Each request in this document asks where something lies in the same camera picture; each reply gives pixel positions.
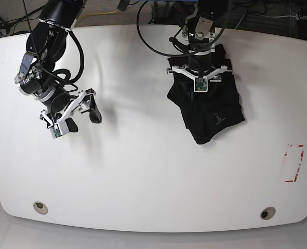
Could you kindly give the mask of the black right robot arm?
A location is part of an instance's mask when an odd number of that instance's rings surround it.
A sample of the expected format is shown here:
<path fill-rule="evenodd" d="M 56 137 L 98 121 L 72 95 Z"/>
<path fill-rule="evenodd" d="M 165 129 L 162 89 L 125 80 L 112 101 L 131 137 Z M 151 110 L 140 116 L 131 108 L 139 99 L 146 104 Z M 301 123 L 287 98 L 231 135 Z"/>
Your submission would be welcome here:
<path fill-rule="evenodd" d="M 86 2 L 48 1 L 39 15 L 39 23 L 30 29 L 15 84 L 24 95 L 31 95 L 45 105 L 40 119 L 47 123 L 53 138 L 76 133 L 75 112 L 88 113 L 92 123 L 101 123 L 102 116 L 95 102 L 93 89 L 79 90 L 75 86 L 84 72 L 84 52 L 73 33 Z M 68 69 L 55 69 L 71 37 L 79 51 L 79 70 L 75 77 Z"/>

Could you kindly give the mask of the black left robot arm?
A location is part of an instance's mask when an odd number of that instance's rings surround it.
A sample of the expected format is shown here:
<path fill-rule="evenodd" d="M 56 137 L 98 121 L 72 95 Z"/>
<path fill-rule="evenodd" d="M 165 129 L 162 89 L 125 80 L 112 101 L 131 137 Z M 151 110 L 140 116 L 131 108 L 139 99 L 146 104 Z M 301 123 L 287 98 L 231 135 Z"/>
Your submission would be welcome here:
<path fill-rule="evenodd" d="M 230 14 L 231 1 L 198 1 L 194 12 L 185 17 L 182 26 L 182 36 L 188 39 L 185 45 L 171 37 L 169 41 L 187 59 L 182 66 L 172 65 L 168 73 L 181 74 L 193 81 L 194 87 L 204 92 L 210 81 L 218 78 L 228 68 L 221 66 L 215 69 L 211 63 L 211 54 L 215 51 L 215 42 L 220 38 L 223 30 L 216 34 L 214 22 L 224 14 Z"/>

